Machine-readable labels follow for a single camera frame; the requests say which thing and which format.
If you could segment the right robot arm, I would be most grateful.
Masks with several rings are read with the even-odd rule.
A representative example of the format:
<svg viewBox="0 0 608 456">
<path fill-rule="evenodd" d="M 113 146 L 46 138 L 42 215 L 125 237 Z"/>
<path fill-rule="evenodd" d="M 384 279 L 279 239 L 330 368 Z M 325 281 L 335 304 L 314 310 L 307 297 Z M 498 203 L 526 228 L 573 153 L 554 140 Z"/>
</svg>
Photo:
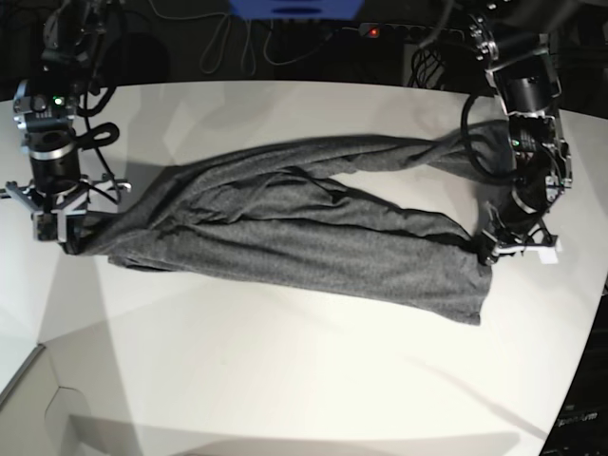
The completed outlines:
<svg viewBox="0 0 608 456">
<path fill-rule="evenodd" d="M 167 168 L 125 212 L 89 211 L 90 192 L 113 201 L 126 187 L 113 177 L 92 182 L 79 164 L 81 150 L 114 143 L 119 128 L 104 123 L 77 135 L 71 125 L 81 82 L 94 68 L 94 48 L 84 57 L 78 50 L 98 13 L 64 4 L 59 43 L 45 50 L 41 72 L 20 89 L 30 99 L 21 114 L 36 121 L 24 136 L 33 178 L 26 187 L 9 183 L 4 194 L 30 205 L 38 239 L 127 269 L 238 279 L 424 268 L 489 273 L 480 242 L 453 219 L 403 209 L 336 180 L 420 165 L 470 177 L 468 147 L 457 131 L 436 140 L 347 135 L 262 145 Z M 39 97 L 43 106 L 33 102 Z"/>
</svg>

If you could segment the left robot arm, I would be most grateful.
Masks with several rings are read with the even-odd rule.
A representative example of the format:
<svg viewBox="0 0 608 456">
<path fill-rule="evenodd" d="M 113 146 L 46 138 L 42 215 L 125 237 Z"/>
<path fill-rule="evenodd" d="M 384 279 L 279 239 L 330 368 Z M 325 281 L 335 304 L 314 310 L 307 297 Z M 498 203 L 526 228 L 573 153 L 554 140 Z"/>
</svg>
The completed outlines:
<svg viewBox="0 0 608 456">
<path fill-rule="evenodd" d="M 242 261 L 314 272 L 406 260 L 488 268 L 557 240 L 543 217 L 572 183 L 561 133 L 561 85 L 538 38 L 481 12 L 471 34 L 504 121 L 470 124 L 437 140 L 356 135 L 309 138 L 173 166 L 125 212 L 89 216 L 65 248 L 126 268 L 195 270 Z M 402 209 L 341 186 L 336 176 L 430 165 L 502 187 L 477 235 L 451 218 Z"/>
</svg>

